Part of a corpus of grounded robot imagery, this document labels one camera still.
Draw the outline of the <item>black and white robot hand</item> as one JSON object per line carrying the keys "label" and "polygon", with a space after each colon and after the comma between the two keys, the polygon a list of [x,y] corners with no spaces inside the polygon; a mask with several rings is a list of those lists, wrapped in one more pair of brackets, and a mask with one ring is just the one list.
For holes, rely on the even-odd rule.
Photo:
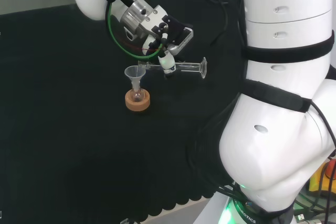
{"label": "black and white robot hand", "polygon": [[121,22],[130,40],[146,38],[141,56],[126,49],[124,52],[143,61],[157,57],[165,74],[171,74],[176,70],[170,45],[176,42],[174,35],[178,32],[178,22],[160,5],[152,8],[146,2],[134,2],[121,17]]}

